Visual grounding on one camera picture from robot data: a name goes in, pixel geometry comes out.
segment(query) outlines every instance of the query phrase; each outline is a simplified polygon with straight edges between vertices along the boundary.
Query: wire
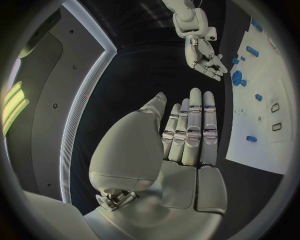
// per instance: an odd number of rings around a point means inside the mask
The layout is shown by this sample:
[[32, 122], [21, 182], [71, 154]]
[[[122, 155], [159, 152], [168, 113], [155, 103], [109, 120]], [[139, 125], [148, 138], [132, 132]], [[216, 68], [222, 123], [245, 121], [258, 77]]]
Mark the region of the wire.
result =
[[200, 2], [200, 4], [199, 4], [199, 6], [197, 7], [197, 9], [200, 8], [200, 6], [201, 6], [201, 4], [202, 4], [202, 1], [203, 1], [203, 0], [201, 0], [201, 2]]

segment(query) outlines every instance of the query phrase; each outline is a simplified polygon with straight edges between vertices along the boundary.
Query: blue object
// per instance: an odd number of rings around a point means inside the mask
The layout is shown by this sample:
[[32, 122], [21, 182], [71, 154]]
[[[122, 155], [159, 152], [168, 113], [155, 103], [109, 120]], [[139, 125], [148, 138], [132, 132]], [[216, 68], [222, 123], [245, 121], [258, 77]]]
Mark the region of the blue object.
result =
[[232, 59], [232, 63], [233, 63], [233, 64], [239, 64], [239, 62], [240, 62], [240, 61], [237, 60], [235, 57]]
[[247, 140], [248, 142], [252, 142], [252, 143], [257, 142], [257, 138], [254, 137], [254, 136], [247, 136], [247, 137], [246, 137], [246, 140]]
[[253, 48], [250, 47], [250, 46], [247, 46], [247, 47], [246, 47], [246, 50], [247, 50], [247, 52], [253, 54], [255, 57], [258, 57], [259, 54], [260, 54], [258, 51], [256, 51], [255, 49], [253, 49]]
[[252, 22], [251, 22], [251, 24], [254, 26], [254, 27], [256, 27], [256, 29], [258, 30], [258, 31], [260, 31], [260, 32], [262, 32], [263, 31], [263, 28], [258, 24], [258, 22], [257, 21], [255, 21], [255, 19], [254, 18], [252, 18]]
[[246, 80], [241, 80], [241, 81], [240, 81], [240, 84], [241, 84], [243, 87], [246, 87], [247, 81], [246, 81]]
[[232, 84], [234, 86], [240, 85], [242, 80], [242, 72], [241, 71], [235, 71], [235, 73], [232, 75]]
[[263, 97], [259, 94], [255, 94], [255, 99], [258, 101], [261, 101], [263, 99]]

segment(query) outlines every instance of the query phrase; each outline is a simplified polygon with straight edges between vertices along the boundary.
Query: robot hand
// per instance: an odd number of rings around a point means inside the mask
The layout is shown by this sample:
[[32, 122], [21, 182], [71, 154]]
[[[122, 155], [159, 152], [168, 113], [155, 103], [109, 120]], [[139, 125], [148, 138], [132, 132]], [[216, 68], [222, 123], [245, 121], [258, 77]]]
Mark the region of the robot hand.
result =
[[[202, 133], [202, 95], [198, 88], [190, 91], [189, 99], [175, 104], [162, 134], [163, 158], [186, 166], [214, 166], [217, 160], [218, 130], [213, 94], [203, 96], [204, 128]], [[199, 157], [200, 142], [203, 140]]]
[[215, 27], [208, 27], [208, 19], [201, 8], [195, 8], [191, 0], [162, 0], [174, 12], [173, 23], [179, 37], [185, 38], [185, 57], [187, 64], [217, 81], [227, 73], [222, 64], [222, 55], [215, 55], [208, 41], [217, 40]]

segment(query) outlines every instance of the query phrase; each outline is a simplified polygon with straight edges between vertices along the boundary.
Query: blue cylinder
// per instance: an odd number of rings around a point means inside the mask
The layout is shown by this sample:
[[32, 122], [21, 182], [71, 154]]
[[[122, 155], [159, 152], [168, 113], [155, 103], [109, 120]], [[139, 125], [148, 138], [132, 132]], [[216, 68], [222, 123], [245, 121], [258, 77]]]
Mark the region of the blue cylinder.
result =
[[251, 22], [251, 24], [254, 26], [254, 27], [256, 27], [256, 29], [258, 30], [258, 31], [260, 31], [260, 32], [262, 32], [263, 31], [263, 28], [258, 24], [258, 22], [257, 21], [255, 21], [255, 19], [254, 18], [252, 18], [252, 22]]
[[263, 100], [263, 97], [259, 94], [255, 94], [255, 99], [258, 101], [261, 101], [261, 100]]
[[253, 48], [250, 47], [250, 46], [247, 46], [247, 47], [246, 47], [246, 50], [247, 50], [247, 52], [253, 54], [255, 57], [258, 57], [259, 54], [260, 54], [258, 51], [256, 51], [255, 49], [253, 49]]
[[233, 64], [239, 64], [239, 62], [240, 62], [240, 61], [237, 60], [235, 57], [232, 59], [232, 63], [233, 63]]
[[248, 142], [252, 142], [252, 143], [257, 142], [257, 138], [254, 137], [254, 136], [247, 136], [247, 137], [246, 137], [246, 140], [247, 140]]
[[240, 85], [241, 80], [242, 80], [242, 72], [235, 71], [235, 73], [232, 75], [232, 84], [234, 86], [238, 86]]
[[243, 79], [243, 80], [240, 81], [240, 84], [241, 84], [243, 87], [246, 87], [247, 81]]

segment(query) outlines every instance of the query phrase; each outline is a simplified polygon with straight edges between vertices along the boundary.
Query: cable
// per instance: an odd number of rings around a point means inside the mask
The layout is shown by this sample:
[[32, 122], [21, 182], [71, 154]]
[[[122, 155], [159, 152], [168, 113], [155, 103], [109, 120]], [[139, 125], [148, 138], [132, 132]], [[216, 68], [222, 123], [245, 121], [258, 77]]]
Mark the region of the cable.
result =
[[200, 8], [201, 4], [202, 4], [202, 0], [201, 0], [201, 2], [200, 2], [199, 6], [197, 7], [197, 9]]

